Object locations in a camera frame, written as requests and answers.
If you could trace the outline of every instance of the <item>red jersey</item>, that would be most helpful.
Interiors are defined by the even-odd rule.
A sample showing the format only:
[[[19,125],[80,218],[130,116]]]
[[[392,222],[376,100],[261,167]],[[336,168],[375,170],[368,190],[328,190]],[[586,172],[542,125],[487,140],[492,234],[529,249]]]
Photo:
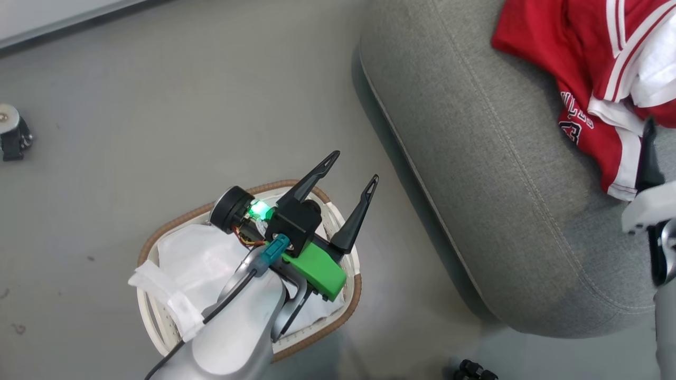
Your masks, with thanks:
[[[636,194],[643,122],[630,94],[637,59],[672,19],[676,0],[507,0],[493,36],[496,49],[554,75],[565,104],[559,127],[596,160],[603,190],[619,199]],[[638,114],[676,118],[670,104]]]

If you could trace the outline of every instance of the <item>green bracket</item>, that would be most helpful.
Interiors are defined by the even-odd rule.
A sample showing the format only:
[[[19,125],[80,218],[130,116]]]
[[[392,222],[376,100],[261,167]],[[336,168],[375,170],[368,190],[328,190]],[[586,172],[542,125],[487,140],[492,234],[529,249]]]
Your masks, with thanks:
[[[347,275],[340,265],[314,243],[308,244],[297,258],[287,254],[283,254],[282,258],[291,263],[319,293],[332,302],[347,281]]]

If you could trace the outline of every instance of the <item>gray sofa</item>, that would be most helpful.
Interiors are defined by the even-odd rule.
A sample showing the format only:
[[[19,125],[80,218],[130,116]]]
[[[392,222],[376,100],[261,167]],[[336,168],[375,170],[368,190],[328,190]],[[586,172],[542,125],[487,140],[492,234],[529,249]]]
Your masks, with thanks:
[[[546,73],[490,46],[502,0],[376,0],[362,67],[487,307],[518,331],[609,334],[652,318],[645,237],[556,125]],[[676,135],[658,154],[675,178]]]

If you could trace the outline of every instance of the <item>wire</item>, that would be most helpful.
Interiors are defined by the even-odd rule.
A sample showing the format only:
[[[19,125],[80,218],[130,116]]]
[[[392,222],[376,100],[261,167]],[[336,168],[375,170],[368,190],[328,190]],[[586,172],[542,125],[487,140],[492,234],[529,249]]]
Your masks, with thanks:
[[[226,306],[228,306],[228,304],[229,304],[235,297],[237,297],[237,295],[242,291],[242,289],[244,289],[244,287],[246,287],[246,286],[249,284],[249,282],[251,281],[251,279],[252,279],[255,275],[256,275],[256,270],[255,270],[255,269],[252,270],[251,272],[249,272],[249,273],[247,274],[247,276],[244,277],[244,279],[242,279],[242,281],[240,281],[239,284],[233,289],[233,291],[231,291],[231,292],[228,294],[228,296],[225,297],[225,300],[223,300],[223,302],[221,302],[220,305],[218,305],[218,307],[217,307],[216,309],[214,309],[214,311],[212,311],[211,313],[209,313],[209,315],[207,315],[207,316],[202,320],[202,323],[206,325],[207,323],[209,323],[209,321],[211,321],[212,319],[214,319],[214,317],[215,317],[219,312],[221,312],[221,310],[223,310]],[[176,345],[174,346],[174,348],[172,348],[171,351],[169,351],[169,353],[167,354],[167,356],[163,357],[162,360],[160,360],[159,363],[155,364],[155,366],[153,367],[153,369],[151,369],[150,372],[148,372],[148,375],[146,375],[145,380],[150,380],[150,378],[153,377],[153,375],[154,375],[156,372],[158,372],[158,371],[160,370],[160,368],[162,368],[162,366],[164,366],[164,365],[169,361],[169,359],[171,359],[171,357],[174,356],[174,355],[180,350],[181,347],[183,347],[184,344],[185,344],[185,341],[183,341],[183,340],[181,340],[180,342],[176,343]]]
[[[239,227],[232,226],[232,230],[235,232],[235,236],[237,236],[237,240],[244,245],[245,247],[259,247],[261,245],[265,245],[265,241],[249,241],[249,240],[244,240],[244,237],[241,235],[241,231],[239,230]]]

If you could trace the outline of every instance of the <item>white wall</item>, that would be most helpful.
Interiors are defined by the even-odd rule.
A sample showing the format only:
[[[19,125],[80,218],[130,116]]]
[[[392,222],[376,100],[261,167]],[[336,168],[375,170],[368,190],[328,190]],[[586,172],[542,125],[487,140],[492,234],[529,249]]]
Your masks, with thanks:
[[[0,48],[142,0],[0,0]]]

